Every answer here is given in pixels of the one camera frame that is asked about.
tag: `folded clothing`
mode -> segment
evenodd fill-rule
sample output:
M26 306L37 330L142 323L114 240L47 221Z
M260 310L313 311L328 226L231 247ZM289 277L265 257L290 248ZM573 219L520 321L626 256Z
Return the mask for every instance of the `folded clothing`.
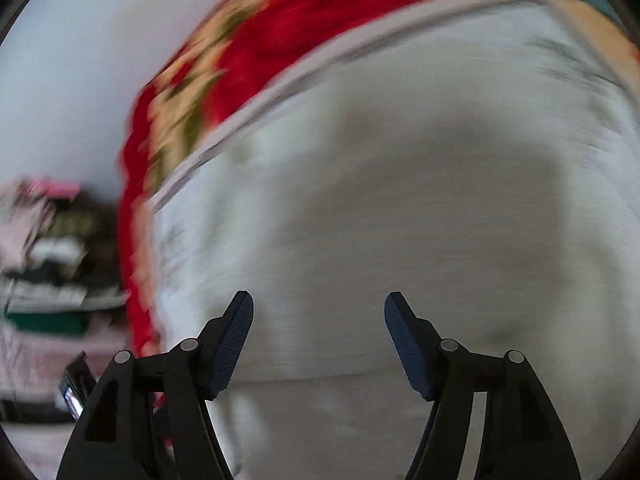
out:
M28 193L45 196L50 200L73 200L80 193L80 189L80 184L76 182L64 182L50 178L38 178L32 180L28 185Z
M56 213L47 237L75 236L82 240L94 237L100 231L100 217L84 210L62 210Z
M80 265L85 256L84 244L72 236L40 238L29 252L31 261L50 261L72 267Z
M88 312L53 312L49 314L5 312L4 317L21 332L76 338L86 333L90 321Z
M53 213L53 206L28 195L23 183L0 192L0 272L24 269L29 248L49 227Z
M44 314L117 308L124 306L127 293L117 285L88 289L73 283L56 286L1 278L0 300L5 314Z
M88 323L82 337L25 332L0 316L0 399L54 402L65 367L81 351L99 375L113 355L127 347L129 332L119 314L82 314Z
M73 422L69 410L56 402L19 402L0 400L0 422L22 424L63 424Z
M62 286L66 279L60 273L59 266L54 262L43 262L39 267L26 269L23 272L10 270L5 274L12 280L23 280L29 283L50 283L55 286Z

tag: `blue gripper pad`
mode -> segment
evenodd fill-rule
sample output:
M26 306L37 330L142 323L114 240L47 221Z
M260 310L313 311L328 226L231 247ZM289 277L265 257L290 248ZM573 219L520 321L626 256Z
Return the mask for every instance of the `blue gripper pad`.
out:
M227 308L223 319L231 314L226 331L220 340L213 359L209 389L214 397L229 386L242 346L254 320L254 300L245 291L239 291Z
M386 297L385 323L409 384L423 399L435 400L442 389L442 338L429 321L415 317L400 292Z

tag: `red fabric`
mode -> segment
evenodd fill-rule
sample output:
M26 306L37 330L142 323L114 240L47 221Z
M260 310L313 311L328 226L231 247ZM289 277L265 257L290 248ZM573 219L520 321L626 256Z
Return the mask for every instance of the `red fabric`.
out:
M176 86L179 85L182 80L187 77L187 74L191 71L193 67L193 60L185 62L179 69L178 72L171 78L171 85Z
M223 76L203 102L209 124L218 124L256 95L275 75L301 56L334 36L367 23L388 12L419 0L270 0L263 10L250 16L235 31L216 64ZM177 60L183 46L165 66ZM192 62L180 67L171 80L179 84L190 72ZM145 176L149 163L148 137L151 124L148 108L156 97L153 83L141 92L131 120L131 133L122 150L122 167L127 177L120 203L119 245L124 285L130 292L127 315L134 351L156 343L158 333L150 310L136 283L134 253L135 208L145 200Z
M235 113L275 75L334 36L419 0L270 0L236 31L204 101L209 124Z
M120 265L124 286L129 291L127 301L127 317L133 338L133 348L137 355L141 355L142 347L151 340L156 340L158 334L150 317L150 305L142 304L138 286L134 280L135 244L133 239L134 206L145 194L145 175L149 160L148 136L151 122L148 119L148 108L156 97L153 83L149 83L138 98L131 118L131 134L125 143L121 164L126 176L126 184L118 218L118 244L120 250Z

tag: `metal screw head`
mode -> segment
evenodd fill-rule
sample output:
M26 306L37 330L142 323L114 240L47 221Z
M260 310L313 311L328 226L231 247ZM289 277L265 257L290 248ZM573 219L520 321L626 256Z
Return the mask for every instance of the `metal screw head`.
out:
M512 363L520 364L524 362L524 355L522 355L522 352L511 350L507 355L509 357L509 361Z
M458 342L453 339L443 339L440 348L447 352L455 352L458 349Z
M116 355L114 355L113 360L116 361L119 365L126 363L131 357L131 352L127 350L120 350Z
M190 337L185 339L180 343L180 348L185 352L190 352L191 350L195 350L198 347L198 340Z

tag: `green fabric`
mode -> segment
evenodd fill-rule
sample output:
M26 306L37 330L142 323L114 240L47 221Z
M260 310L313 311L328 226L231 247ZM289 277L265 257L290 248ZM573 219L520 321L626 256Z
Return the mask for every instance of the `green fabric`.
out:
M87 312L57 312L54 314L6 313L4 317L22 332L78 337L89 326Z

